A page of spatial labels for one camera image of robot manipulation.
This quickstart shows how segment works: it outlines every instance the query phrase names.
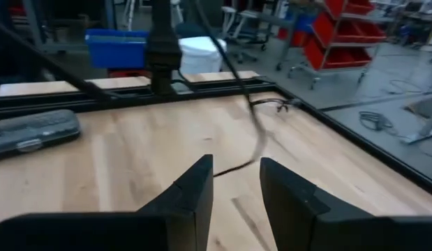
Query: black metal frame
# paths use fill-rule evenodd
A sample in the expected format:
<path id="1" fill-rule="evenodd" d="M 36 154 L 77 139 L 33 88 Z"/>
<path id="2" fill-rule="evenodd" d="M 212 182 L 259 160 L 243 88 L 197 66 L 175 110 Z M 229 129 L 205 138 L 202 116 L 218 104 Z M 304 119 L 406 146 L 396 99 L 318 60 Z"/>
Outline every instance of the black metal frame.
<path id="1" fill-rule="evenodd" d="M 296 95 L 281 88 L 266 77 L 253 77 L 245 79 L 244 84 L 249 93 L 275 92 L 288 100 L 300 100 L 299 108 L 310 114 L 321 123 L 335 130 L 365 152 L 371 154 L 385 163 L 394 171 L 402 174 L 418 186 L 432 194 L 432 179 L 418 172 L 394 157 L 391 153 L 380 148 L 338 121 L 327 116 Z M 167 102 L 198 100 L 204 98 L 217 98 L 224 96 L 242 95 L 244 92 L 234 80 L 221 80 L 210 82 L 195 82 L 191 86 L 192 93 L 157 96 L 151 92 L 150 86 L 109 89 L 124 98 L 114 100 L 94 100 L 87 94 L 76 91 L 68 93 L 50 93 L 40 95 L 0 97 L 0 119 L 14 116 L 24 116 L 53 109 L 71 109 L 74 112 L 92 112 L 104 109 L 117 109 L 125 107 L 155 105 Z"/>

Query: white bucket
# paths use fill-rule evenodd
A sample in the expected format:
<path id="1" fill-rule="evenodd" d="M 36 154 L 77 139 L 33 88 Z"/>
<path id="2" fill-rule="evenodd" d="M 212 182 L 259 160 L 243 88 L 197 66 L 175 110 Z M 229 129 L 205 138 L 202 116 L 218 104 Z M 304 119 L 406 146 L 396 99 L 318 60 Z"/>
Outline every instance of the white bucket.
<path id="1" fill-rule="evenodd" d="M 218 39 L 226 52 L 227 43 Z M 179 40 L 181 52 L 180 71 L 182 73 L 218 73 L 222 66 L 222 57 L 209 37 L 182 38 Z"/>

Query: wooden table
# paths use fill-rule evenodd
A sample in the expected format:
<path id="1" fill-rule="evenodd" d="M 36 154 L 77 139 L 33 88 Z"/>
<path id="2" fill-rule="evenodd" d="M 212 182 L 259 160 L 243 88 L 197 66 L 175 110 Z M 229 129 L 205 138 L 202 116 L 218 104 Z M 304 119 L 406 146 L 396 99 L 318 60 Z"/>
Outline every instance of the wooden table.
<path id="1" fill-rule="evenodd" d="M 244 77 L 253 72 L 243 72 Z M 215 80 L 229 74 L 189 77 Z M 145 78 L 101 79 L 104 87 Z M 67 91 L 62 82 L 10 85 L 0 96 Z M 261 93 L 254 98 L 276 96 Z M 298 109 L 258 107 L 268 156 L 374 215 L 432 215 L 432 196 Z M 0 220 L 26 212 L 134 211 L 196 160 L 214 172 L 249 159 L 256 134 L 241 96 L 78 115 L 75 142 L 0 162 Z M 208 250 L 275 250 L 262 203 L 259 164 L 214 181 Z"/>

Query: gray floor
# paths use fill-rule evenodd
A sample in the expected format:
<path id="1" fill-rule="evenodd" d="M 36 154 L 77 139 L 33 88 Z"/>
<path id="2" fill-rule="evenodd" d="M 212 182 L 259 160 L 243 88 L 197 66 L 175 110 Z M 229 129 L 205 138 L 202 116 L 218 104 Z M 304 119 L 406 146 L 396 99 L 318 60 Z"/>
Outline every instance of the gray floor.
<path id="1" fill-rule="evenodd" d="M 135 16 L 134 29 L 148 29 L 149 18 L 148 14 Z M 420 52 L 399 45 L 381 44 L 378 55 L 361 84 L 357 83 L 360 72 L 347 72 L 323 77 L 314 90 L 309 90 L 312 76 L 308 73 L 297 71 L 291 79 L 287 76 L 291 66 L 304 60 L 300 49 L 292 48 L 283 64 L 282 71 L 275 71 L 282 46 L 281 41 L 271 39 L 265 52 L 261 52 L 258 48 L 251 49 L 252 53 L 260 56 L 259 61 L 254 63 L 246 61 L 243 64 L 236 63 L 235 65 L 238 70 L 254 70 L 261 75 L 268 76 L 320 109 L 359 105 L 344 109 L 335 108 L 327 114 L 432 178 L 432 139 L 407 146 L 402 144 L 398 137 L 384 132 L 367 130 L 358 120 L 359 111 L 380 112 L 394 123 L 400 135 L 418 131 L 424 123 L 423 119 L 402 108 L 409 102 L 422 98 L 419 96 L 423 92 L 432 91 L 432 65 L 428 63 L 432 53 Z M 55 58 L 82 78 L 107 77 L 105 70 L 91 67 L 87 52 L 69 53 L 65 56 L 55 56 Z M 394 82 L 394 80 L 398 87 L 391 85 L 391 81 Z"/>

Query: wooden board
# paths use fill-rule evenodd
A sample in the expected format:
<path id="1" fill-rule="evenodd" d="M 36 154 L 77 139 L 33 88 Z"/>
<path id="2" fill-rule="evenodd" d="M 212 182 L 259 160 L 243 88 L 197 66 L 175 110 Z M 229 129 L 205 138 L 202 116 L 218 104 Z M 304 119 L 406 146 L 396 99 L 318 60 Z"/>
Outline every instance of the wooden board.
<path id="1" fill-rule="evenodd" d="M 430 194 L 307 113 L 278 114 L 273 104 L 258 112 L 267 129 L 263 156 L 374 215 L 432 215 Z M 220 172 L 248 160 L 256 143 L 241 96 L 79 118 L 79 140 L 0 162 L 0 220 L 28 212 L 135 211 L 202 155 L 214 154 Z M 208 250 L 276 250 L 258 163 L 215 179 Z"/>

